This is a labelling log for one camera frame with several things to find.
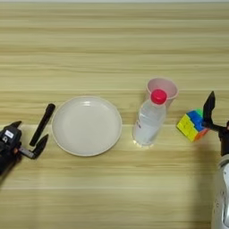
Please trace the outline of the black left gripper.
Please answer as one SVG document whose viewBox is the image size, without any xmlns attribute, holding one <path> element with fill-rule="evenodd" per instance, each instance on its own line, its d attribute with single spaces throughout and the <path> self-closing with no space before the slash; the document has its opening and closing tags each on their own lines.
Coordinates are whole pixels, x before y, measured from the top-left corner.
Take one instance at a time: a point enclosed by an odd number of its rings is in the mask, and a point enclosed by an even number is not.
<svg viewBox="0 0 229 229">
<path fill-rule="evenodd" d="M 16 128 L 21 125 L 21 121 L 13 122 L 9 127 Z M 25 156 L 31 159 L 37 159 L 46 147 L 48 135 L 45 135 L 36 145 L 33 152 L 23 147 L 0 149 L 0 176 L 5 175 L 20 159 Z"/>
</svg>

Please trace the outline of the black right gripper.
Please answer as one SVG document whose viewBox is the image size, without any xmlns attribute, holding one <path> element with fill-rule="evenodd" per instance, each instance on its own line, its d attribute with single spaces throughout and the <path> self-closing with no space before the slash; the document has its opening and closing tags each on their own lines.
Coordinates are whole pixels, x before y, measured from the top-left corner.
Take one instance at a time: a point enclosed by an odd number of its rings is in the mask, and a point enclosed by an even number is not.
<svg viewBox="0 0 229 229">
<path fill-rule="evenodd" d="M 212 91 L 203 106 L 203 123 L 208 129 L 218 132 L 218 137 L 221 142 L 221 156 L 225 156 L 229 154 L 229 121 L 225 127 L 213 124 L 212 111 L 215 108 L 215 104 L 215 92 Z"/>
</svg>

